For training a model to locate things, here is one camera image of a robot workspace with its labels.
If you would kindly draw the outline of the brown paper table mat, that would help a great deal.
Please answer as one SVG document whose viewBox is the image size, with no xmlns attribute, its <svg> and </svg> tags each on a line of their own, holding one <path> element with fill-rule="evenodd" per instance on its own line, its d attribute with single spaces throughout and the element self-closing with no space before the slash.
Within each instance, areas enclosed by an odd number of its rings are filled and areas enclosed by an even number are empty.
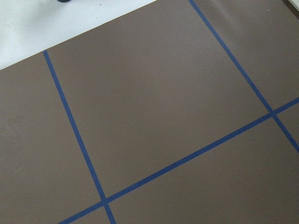
<svg viewBox="0 0 299 224">
<path fill-rule="evenodd" d="M 3 0 L 3 224 L 296 224 L 292 0 Z"/>
</svg>

